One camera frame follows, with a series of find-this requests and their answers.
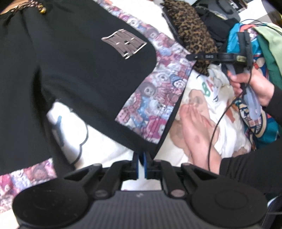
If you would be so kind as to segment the person's right forearm black sleeve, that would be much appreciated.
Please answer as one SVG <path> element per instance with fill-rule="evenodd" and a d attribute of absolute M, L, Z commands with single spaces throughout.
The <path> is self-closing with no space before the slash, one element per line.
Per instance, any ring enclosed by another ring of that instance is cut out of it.
<path fill-rule="evenodd" d="M 274 93 L 270 102 L 263 110 L 266 111 L 281 126 L 282 124 L 282 91 L 278 86 L 274 86 Z"/>

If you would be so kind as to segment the person's right hand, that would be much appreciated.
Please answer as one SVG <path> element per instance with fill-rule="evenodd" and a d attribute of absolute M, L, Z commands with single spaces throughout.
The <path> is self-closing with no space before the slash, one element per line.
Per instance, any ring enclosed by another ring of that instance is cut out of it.
<path fill-rule="evenodd" d="M 253 67 L 250 73 L 247 72 L 236 75 L 232 75 L 231 72 L 228 72 L 228 77 L 236 97 L 239 97 L 242 94 L 240 85 L 246 83 L 257 95 L 261 106 L 268 106 L 273 97 L 275 87 L 274 84 L 268 81 L 257 69 Z"/>

